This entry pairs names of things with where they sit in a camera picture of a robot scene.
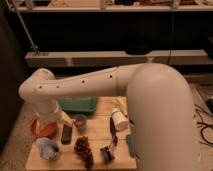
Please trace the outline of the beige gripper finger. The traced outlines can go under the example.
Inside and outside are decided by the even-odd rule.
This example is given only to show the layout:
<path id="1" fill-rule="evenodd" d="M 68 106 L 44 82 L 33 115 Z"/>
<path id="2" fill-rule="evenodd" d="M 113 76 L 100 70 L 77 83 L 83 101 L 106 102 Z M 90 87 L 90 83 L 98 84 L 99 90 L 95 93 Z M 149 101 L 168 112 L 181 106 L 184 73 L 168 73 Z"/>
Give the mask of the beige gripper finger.
<path id="1" fill-rule="evenodd" d="M 46 127 L 46 124 L 43 122 L 37 122 L 36 123 L 36 133 L 40 134 Z"/>
<path id="2" fill-rule="evenodd" d="M 67 126 L 72 126 L 73 125 L 73 120 L 64 111 L 61 112 L 60 122 L 65 124 L 65 125 L 67 125 Z"/>

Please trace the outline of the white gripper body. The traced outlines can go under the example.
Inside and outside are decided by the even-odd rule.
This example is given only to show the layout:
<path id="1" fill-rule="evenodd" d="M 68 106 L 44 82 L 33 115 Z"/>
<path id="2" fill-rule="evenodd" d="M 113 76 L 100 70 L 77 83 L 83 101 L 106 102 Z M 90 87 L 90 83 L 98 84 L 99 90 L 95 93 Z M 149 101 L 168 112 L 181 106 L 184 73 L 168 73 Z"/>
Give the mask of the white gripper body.
<path id="1" fill-rule="evenodd" d="M 58 120 L 58 118 L 60 117 L 60 110 L 56 109 L 55 111 L 47 114 L 41 114 L 38 111 L 36 111 L 35 114 L 40 124 L 47 125 L 49 123 L 53 123 Z"/>

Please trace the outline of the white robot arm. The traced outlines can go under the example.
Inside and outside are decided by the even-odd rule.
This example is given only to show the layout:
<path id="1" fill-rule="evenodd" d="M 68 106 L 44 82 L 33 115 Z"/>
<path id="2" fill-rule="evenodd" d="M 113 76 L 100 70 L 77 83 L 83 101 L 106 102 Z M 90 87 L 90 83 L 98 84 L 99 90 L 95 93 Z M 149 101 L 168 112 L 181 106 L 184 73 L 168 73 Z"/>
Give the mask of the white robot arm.
<path id="1" fill-rule="evenodd" d="M 168 65 L 127 65 L 65 79 L 38 69 L 21 84 L 19 95 L 42 120 L 57 113 L 59 98 L 124 96 L 133 122 L 137 171 L 201 170 L 191 90 Z"/>

